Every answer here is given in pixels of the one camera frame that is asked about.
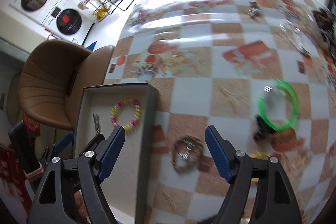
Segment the green plastic bangle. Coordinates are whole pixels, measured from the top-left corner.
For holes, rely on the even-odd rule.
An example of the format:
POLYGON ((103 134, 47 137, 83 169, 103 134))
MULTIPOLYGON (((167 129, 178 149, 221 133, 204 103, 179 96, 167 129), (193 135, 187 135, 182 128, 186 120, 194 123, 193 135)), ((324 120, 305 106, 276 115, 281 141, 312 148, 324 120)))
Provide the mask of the green plastic bangle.
POLYGON ((260 117, 264 120, 264 122, 274 129, 275 131, 287 130, 292 127, 298 118, 299 114, 299 99, 297 92, 288 82, 280 79, 274 80, 273 84, 267 85, 263 88, 264 94, 258 100, 258 110, 260 117), (281 94, 286 99, 289 100, 292 106, 292 112, 289 118, 282 124, 274 124, 268 117, 266 112, 266 101, 268 98, 271 98, 274 94, 281 94))

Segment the grey jewelry box tray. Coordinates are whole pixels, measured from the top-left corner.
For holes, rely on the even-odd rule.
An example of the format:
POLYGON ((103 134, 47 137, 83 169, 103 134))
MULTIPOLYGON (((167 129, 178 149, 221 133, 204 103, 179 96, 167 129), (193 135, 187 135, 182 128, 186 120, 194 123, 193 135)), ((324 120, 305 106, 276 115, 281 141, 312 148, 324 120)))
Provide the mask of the grey jewelry box tray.
POLYGON ((125 143, 112 173, 101 184, 105 199, 120 223, 145 221, 157 97, 158 90, 146 83, 92 86, 82 92, 75 127, 75 157, 95 136, 94 114, 99 117, 101 133, 108 137, 114 129, 110 121, 112 107, 125 98, 134 98, 141 104, 139 123, 125 134, 125 143))

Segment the red patterned cloth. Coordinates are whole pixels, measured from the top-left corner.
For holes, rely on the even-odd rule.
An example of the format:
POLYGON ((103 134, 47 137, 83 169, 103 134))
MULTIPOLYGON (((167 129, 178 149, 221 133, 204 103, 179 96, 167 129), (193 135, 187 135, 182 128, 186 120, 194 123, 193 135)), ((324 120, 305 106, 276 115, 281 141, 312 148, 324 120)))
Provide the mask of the red patterned cloth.
POLYGON ((1 201, 18 223, 26 223, 32 199, 26 188, 27 177, 11 145, 11 128, 1 111, 1 201))

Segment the brown leather chair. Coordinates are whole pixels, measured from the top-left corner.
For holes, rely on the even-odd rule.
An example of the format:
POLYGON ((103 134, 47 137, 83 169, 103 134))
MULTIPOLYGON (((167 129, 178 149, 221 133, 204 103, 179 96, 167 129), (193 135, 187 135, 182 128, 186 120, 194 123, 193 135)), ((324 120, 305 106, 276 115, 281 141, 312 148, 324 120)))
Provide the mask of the brown leather chair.
POLYGON ((41 124, 74 131, 83 89, 103 84, 113 51, 113 46, 90 51, 64 40, 42 42, 20 76, 23 112, 41 124))

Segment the black hair clip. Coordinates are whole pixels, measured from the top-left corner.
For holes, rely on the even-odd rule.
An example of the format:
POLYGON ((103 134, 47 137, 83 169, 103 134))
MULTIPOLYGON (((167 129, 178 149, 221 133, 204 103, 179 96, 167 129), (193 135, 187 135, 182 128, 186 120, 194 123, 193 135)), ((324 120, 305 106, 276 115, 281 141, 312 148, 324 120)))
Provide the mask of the black hair clip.
POLYGON ((263 141, 276 133, 276 130, 269 126, 260 115, 256 116, 256 122, 257 130, 253 135, 255 141, 263 141))

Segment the silver hair clip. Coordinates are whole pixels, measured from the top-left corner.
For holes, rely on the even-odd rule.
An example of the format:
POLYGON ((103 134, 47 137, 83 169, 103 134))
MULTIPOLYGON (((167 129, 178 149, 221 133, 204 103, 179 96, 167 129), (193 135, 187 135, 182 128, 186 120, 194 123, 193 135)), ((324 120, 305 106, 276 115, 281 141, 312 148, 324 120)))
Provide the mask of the silver hair clip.
POLYGON ((96 135, 100 134, 101 126, 100 126, 100 118, 98 114, 93 113, 93 121, 96 135))

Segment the lower white washing machine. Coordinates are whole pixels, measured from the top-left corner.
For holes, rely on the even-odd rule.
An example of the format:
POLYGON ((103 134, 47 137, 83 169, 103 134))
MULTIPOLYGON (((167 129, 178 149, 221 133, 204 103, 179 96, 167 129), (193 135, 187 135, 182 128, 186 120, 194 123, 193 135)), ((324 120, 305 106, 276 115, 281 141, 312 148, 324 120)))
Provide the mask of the lower white washing machine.
POLYGON ((75 4, 59 0, 42 22, 58 38, 83 45, 93 22, 75 4))

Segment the checkered patterned tablecloth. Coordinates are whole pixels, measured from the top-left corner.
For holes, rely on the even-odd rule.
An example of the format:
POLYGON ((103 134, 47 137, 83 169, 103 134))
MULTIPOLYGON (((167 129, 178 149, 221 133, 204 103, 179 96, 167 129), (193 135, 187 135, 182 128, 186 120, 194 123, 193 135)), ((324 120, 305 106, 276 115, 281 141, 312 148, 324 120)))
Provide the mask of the checkered patterned tablecloth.
POLYGON ((159 91, 147 223, 196 223, 219 210, 228 184, 208 150, 200 166, 175 171, 178 140, 203 140, 213 125, 248 155, 277 156, 303 223, 312 223, 335 188, 335 65, 305 35, 315 0, 142 0, 127 20, 106 84, 151 84, 159 91), (260 17, 247 15, 257 2, 260 17), (260 148, 258 100, 280 79, 299 99, 296 124, 260 148))

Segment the yellow items on floor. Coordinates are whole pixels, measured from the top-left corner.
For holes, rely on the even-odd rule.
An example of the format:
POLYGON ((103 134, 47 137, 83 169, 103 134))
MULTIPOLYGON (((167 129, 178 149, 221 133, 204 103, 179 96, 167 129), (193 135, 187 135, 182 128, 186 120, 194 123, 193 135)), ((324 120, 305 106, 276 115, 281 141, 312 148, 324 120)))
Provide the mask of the yellow items on floor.
POLYGON ((103 20, 107 15, 109 15, 110 6, 100 5, 94 12, 93 17, 94 20, 100 21, 103 20))

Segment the small silver earring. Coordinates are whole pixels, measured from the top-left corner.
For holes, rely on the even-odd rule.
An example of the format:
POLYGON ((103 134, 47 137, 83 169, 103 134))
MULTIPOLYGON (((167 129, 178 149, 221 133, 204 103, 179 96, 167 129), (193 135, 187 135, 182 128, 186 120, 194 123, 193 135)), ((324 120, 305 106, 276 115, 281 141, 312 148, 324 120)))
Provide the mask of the small silver earring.
POLYGON ((249 6, 249 10, 247 11, 247 15, 253 20, 256 20, 258 17, 260 17, 260 8, 259 8, 257 2, 250 2, 250 6, 249 6))

